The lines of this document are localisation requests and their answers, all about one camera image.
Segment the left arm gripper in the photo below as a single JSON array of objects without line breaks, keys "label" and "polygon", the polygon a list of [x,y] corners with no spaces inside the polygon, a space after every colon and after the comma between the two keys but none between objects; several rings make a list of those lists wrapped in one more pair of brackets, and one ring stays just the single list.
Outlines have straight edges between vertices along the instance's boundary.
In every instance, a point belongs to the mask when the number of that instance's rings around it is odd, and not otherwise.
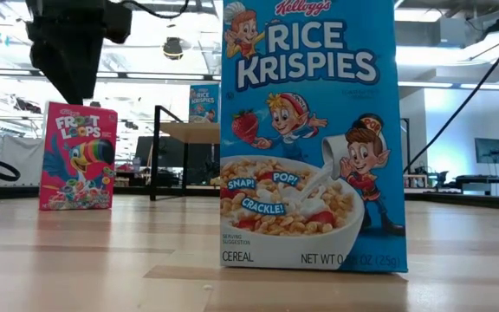
[{"label": "left arm gripper", "polygon": [[[105,0],[26,0],[32,20],[26,22],[32,65],[39,69],[68,104],[94,97],[104,37]],[[70,43],[60,49],[58,44]]]}]

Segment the blue Rice Krispies cereal box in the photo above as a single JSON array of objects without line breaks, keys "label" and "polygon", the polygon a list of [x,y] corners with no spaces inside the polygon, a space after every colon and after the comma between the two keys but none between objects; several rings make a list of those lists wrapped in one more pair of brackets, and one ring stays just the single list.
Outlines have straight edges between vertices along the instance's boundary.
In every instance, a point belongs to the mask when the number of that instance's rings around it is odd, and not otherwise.
[{"label": "blue Rice Krispies cereal box", "polygon": [[224,0],[220,262],[405,273],[393,0]]},{"label": "blue Rice Krispies cereal box", "polygon": [[189,122],[219,122],[219,85],[191,85],[189,98]]}]

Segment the red Froot Loops cereal box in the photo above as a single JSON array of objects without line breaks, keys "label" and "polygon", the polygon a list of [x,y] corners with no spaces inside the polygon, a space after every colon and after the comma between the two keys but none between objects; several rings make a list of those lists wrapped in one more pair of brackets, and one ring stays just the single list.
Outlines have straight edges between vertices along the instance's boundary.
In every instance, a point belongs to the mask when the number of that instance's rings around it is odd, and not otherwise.
[{"label": "red Froot Loops cereal box", "polygon": [[118,114],[50,102],[39,193],[41,211],[109,210]]}]

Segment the wooden shelf with black legs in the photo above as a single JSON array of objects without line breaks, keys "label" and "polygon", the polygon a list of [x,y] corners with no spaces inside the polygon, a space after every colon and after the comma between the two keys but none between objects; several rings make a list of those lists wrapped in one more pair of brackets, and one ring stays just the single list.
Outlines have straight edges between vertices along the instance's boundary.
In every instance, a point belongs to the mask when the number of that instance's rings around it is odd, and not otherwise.
[{"label": "wooden shelf with black legs", "polygon": [[[182,158],[182,177],[180,189],[171,187],[164,190],[159,189],[159,143],[162,133],[169,134],[175,140],[184,144]],[[163,106],[157,105],[154,108],[153,117],[153,135],[152,147],[147,158],[151,166],[149,198],[151,201],[157,201],[157,196],[166,196],[167,198],[179,197],[218,197],[219,188],[187,189],[188,157],[190,144],[216,145],[220,143],[220,125],[217,123],[190,123],[183,122],[178,116],[170,112]]]}]

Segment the black ceiling spotlight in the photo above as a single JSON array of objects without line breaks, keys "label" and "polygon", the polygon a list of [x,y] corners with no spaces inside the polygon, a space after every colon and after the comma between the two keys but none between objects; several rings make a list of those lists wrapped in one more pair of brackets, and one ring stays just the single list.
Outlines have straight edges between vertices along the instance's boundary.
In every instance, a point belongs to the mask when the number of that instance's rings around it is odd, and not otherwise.
[{"label": "black ceiling spotlight", "polygon": [[167,37],[163,45],[163,55],[172,61],[182,59],[184,51],[181,46],[181,39],[178,37]]}]

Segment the white table cover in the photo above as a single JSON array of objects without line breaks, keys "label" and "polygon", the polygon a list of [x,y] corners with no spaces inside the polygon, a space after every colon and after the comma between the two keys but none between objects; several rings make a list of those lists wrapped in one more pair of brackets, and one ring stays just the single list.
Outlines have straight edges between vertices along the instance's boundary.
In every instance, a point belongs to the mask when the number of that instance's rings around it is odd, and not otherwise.
[{"label": "white table cover", "polygon": [[39,186],[42,176],[43,139],[0,137],[0,161],[14,166],[20,173],[18,181],[0,179],[1,186]]}]

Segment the black monitor screen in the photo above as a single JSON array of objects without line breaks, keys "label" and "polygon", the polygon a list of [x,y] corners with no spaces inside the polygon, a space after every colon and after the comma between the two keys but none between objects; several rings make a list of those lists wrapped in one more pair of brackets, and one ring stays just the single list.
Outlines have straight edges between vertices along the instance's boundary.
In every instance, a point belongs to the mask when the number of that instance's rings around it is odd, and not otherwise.
[{"label": "black monitor screen", "polygon": [[[140,136],[136,145],[134,157],[140,160],[141,166],[152,164],[152,136]],[[171,136],[159,138],[158,165],[159,167],[182,167],[184,164],[185,145]]]}]

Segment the black desk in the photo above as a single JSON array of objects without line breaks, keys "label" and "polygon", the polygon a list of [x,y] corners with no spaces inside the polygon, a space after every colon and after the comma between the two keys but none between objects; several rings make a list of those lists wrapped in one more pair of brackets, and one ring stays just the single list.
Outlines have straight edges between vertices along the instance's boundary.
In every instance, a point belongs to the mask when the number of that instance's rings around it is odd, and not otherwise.
[{"label": "black desk", "polygon": [[496,175],[460,175],[446,186],[461,193],[476,192],[485,196],[499,196],[499,176]]}]

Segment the grey computer monitor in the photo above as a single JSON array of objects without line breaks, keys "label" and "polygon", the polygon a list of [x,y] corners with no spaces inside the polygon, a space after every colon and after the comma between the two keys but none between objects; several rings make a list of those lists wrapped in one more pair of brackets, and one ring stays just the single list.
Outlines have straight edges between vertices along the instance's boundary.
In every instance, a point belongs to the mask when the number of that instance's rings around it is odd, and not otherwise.
[{"label": "grey computer monitor", "polygon": [[499,139],[475,138],[476,162],[499,164]]}]

